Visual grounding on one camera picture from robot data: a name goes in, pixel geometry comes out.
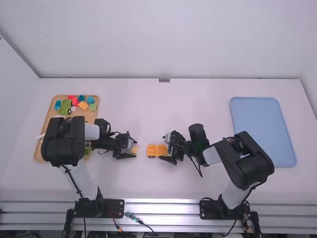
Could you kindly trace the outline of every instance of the black cylindrical motor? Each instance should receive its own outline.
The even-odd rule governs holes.
[[[202,152],[210,145],[209,140],[206,137],[204,126],[197,123],[189,126],[188,130],[191,139],[190,154],[196,158],[198,164],[205,166],[206,162]]]

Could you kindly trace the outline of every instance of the blue plastic mat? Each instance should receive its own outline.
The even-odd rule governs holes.
[[[276,167],[293,167],[296,156],[281,107],[274,98],[232,98],[235,134],[247,131]]]

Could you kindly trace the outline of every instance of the red block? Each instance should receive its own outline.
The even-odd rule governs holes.
[[[73,106],[78,106],[79,100],[77,98],[72,99]]]

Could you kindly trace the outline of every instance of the green block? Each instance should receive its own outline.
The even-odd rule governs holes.
[[[89,105],[89,109],[90,109],[91,111],[96,111],[96,110],[97,110],[97,105],[96,105],[96,103],[90,104],[90,105]]]

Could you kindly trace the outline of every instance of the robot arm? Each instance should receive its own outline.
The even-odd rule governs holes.
[[[118,133],[115,138],[110,123],[104,119],[96,119],[95,124],[85,123],[84,117],[69,119],[51,118],[41,146],[41,154],[45,161],[53,167],[68,173],[71,184],[80,191],[76,201],[87,198],[95,201],[101,193],[93,183],[84,164],[85,142],[91,142],[91,148],[113,151],[113,157],[124,159],[136,157],[132,153],[133,140],[129,132]]]
[[[167,133],[164,139],[170,155],[160,159],[176,165],[177,160],[183,161],[184,155],[187,155],[196,158],[198,165],[204,167],[222,162],[230,183],[219,200],[228,210],[241,205],[251,189],[264,183],[274,173],[272,160],[246,131],[212,145],[202,124],[191,125],[189,133],[190,141],[185,141],[175,130]]]

